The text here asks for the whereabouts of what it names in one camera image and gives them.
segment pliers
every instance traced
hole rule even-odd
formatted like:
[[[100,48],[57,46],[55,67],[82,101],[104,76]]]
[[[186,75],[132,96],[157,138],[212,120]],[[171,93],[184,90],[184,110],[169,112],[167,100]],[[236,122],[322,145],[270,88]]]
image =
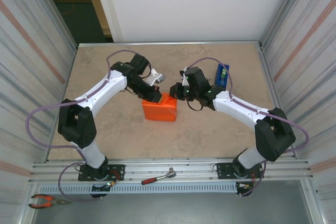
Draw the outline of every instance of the pliers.
[[[70,203],[69,201],[66,200],[58,200],[55,199],[53,196],[47,196],[44,194],[36,194],[31,196],[32,199],[35,198],[43,198],[45,200],[47,200],[46,203],[42,204],[42,205],[34,205],[34,204],[29,204],[28,206],[34,209],[40,209],[40,208],[46,208],[46,207],[51,207],[52,205],[61,205],[61,204],[67,204]]]

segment metal wall panel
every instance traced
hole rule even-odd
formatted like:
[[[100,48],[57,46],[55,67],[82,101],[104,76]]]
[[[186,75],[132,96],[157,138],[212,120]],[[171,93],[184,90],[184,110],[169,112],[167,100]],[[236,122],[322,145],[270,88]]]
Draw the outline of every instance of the metal wall panel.
[[[281,104],[308,130],[299,152],[318,184],[329,220],[336,221],[336,0],[292,0],[263,44]],[[297,129],[298,143],[304,135]]]
[[[12,223],[47,153],[28,137],[26,116],[62,100],[77,50],[50,0],[0,0],[0,10],[0,223]],[[33,134],[50,143],[56,119],[57,110],[36,114]]]

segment marble tiled surface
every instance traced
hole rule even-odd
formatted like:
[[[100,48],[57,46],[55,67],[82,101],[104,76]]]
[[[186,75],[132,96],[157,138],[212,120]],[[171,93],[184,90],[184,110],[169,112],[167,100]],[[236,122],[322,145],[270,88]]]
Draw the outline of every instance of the marble tiled surface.
[[[180,81],[179,70],[202,57],[215,57],[230,65],[233,94],[258,106],[272,109],[265,78],[254,44],[184,44],[79,47],[66,97],[75,99],[88,91],[107,72],[105,58],[114,51],[132,49],[146,56],[158,72],[166,76],[161,92]],[[111,64],[129,61],[132,54],[121,53]],[[217,63],[198,65],[214,83]],[[208,108],[195,112],[178,101],[175,122],[154,122],[144,118],[141,100],[128,92],[115,95],[96,116],[96,140],[108,158],[233,157],[255,144],[254,132],[224,113]],[[55,133],[54,145],[67,144]],[[49,159],[79,158],[71,149],[52,149]]]

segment dark floor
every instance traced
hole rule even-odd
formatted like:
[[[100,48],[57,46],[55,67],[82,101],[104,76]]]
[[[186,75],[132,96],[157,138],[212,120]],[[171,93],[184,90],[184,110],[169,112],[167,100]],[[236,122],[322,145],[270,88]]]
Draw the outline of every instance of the dark floor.
[[[104,36],[92,3],[56,6],[77,44],[113,42]]]
[[[102,201],[37,210],[33,223],[310,224],[312,221],[300,181],[281,181],[262,182],[248,198],[233,193],[107,195]]]

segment red handle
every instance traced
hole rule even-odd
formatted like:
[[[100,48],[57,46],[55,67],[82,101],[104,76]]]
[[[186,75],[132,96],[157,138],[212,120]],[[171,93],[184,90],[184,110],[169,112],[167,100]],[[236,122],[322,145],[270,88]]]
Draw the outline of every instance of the red handle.
[[[51,206],[50,201],[54,199],[53,196],[47,196],[47,195],[44,195],[44,194],[36,194],[36,195],[31,196],[31,198],[32,199],[43,198],[43,199],[47,200],[47,202],[42,204],[42,205],[28,204],[28,207],[31,207],[31,208],[34,208],[34,209],[50,207]]]
[[[43,205],[28,204],[28,207],[31,207],[31,208],[34,208],[34,209],[41,209],[41,208],[51,207],[51,203],[47,202]]]
[[[153,182],[155,182],[155,181],[157,181],[156,178],[149,178],[149,179],[146,179],[146,180],[141,181],[141,184],[142,184],[142,185],[147,185],[147,184],[153,183]]]

